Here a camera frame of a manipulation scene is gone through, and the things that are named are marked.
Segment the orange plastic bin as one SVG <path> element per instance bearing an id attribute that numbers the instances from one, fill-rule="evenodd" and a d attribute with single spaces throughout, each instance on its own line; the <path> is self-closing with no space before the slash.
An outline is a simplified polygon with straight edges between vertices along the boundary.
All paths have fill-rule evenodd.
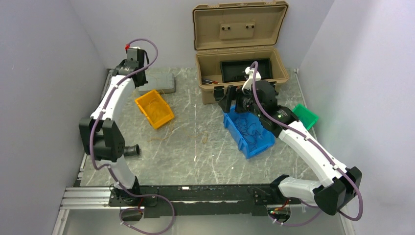
<path id="1" fill-rule="evenodd" d="M 156 90 L 152 90 L 136 98 L 135 103 L 155 130 L 175 118 L 169 104 Z"/>

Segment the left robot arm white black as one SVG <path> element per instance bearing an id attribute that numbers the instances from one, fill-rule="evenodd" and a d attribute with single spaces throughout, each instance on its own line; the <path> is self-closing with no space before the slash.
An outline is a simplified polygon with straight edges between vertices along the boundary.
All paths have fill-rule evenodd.
<path id="1" fill-rule="evenodd" d="M 144 66 L 149 64 L 147 52 L 139 47 L 126 50 L 126 59 L 109 72 L 109 84 L 102 100 L 90 117 L 79 121 L 85 153 L 95 170 L 108 169 L 115 183 L 112 195 L 133 206 L 140 201 L 137 177 L 127 166 L 125 156 L 139 154 L 139 146 L 125 145 L 116 124 L 127 98 L 136 87 L 147 83 Z"/>

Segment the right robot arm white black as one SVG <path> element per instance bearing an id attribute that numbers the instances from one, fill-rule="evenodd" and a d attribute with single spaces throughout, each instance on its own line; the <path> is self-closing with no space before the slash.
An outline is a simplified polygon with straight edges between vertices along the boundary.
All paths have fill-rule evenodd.
<path id="1" fill-rule="evenodd" d="M 297 198 L 313 203 L 328 215 L 340 213 L 352 221 L 361 219 L 364 208 L 359 190 L 361 170 L 347 167 L 328 153 L 291 109 L 278 104 L 271 83 L 257 81 L 248 89 L 229 86 L 217 101 L 225 113 L 231 111 L 235 102 L 236 113 L 253 115 L 265 130 L 290 146 L 317 176 L 316 181 L 279 176 L 269 191 L 272 201 L 282 203 L 287 198 Z"/>

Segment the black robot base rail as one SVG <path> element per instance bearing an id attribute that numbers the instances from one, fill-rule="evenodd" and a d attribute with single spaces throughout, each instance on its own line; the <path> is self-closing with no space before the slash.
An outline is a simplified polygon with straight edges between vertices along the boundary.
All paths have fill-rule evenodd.
<path id="1" fill-rule="evenodd" d="M 64 210 L 120 210 L 126 221 L 163 216 L 250 214 L 266 216 L 280 208 L 287 218 L 295 198 L 285 198 L 272 184 L 233 185 L 142 185 L 141 197 L 107 187 L 75 187 L 65 190 Z"/>

